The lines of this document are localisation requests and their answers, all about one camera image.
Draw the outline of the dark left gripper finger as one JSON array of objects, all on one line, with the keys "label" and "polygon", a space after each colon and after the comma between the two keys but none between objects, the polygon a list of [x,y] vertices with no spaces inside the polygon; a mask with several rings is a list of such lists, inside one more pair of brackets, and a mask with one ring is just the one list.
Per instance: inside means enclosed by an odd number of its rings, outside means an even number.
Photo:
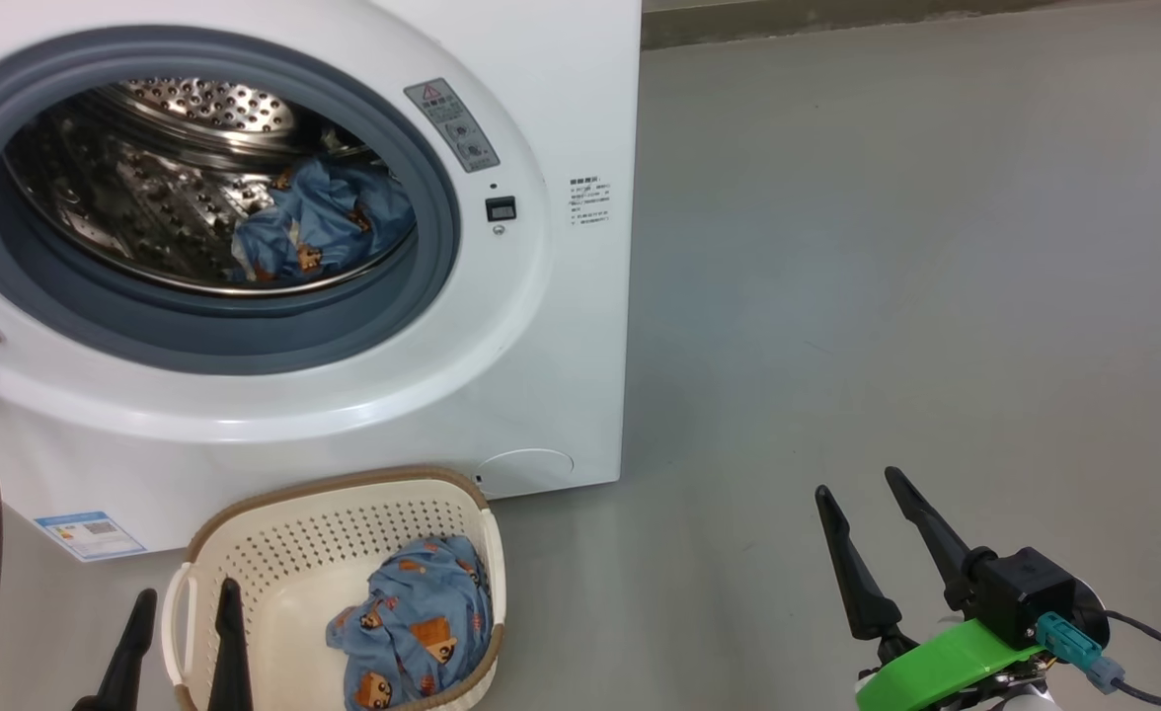
[{"label": "dark left gripper finger", "polygon": [[110,665],[98,692],[84,696],[72,710],[135,710],[140,687],[140,667],[156,634],[158,595],[146,589],[135,598],[132,612],[118,638]]},{"label": "dark left gripper finger", "polygon": [[219,587],[215,631],[219,648],[207,710],[253,710],[250,677],[248,645],[243,615],[241,589],[233,579],[224,579]]}]

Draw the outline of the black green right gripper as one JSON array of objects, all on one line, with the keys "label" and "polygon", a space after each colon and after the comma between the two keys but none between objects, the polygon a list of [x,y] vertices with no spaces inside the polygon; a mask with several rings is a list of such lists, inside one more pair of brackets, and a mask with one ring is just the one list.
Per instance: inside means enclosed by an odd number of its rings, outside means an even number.
[{"label": "black green right gripper", "polygon": [[926,642],[900,629],[899,606],[884,595],[851,537],[832,491],[816,486],[814,500],[836,576],[848,629],[877,642],[879,665],[864,670],[854,701],[860,710],[983,710],[1019,694],[1041,691],[1055,655],[1040,645],[1040,617],[1066,622],[1074,580],[1037,550],[998,555],[987,546],[968,550],[906,473],[885,468],[906,520],[914,523],[945,586],[950,624]]}]

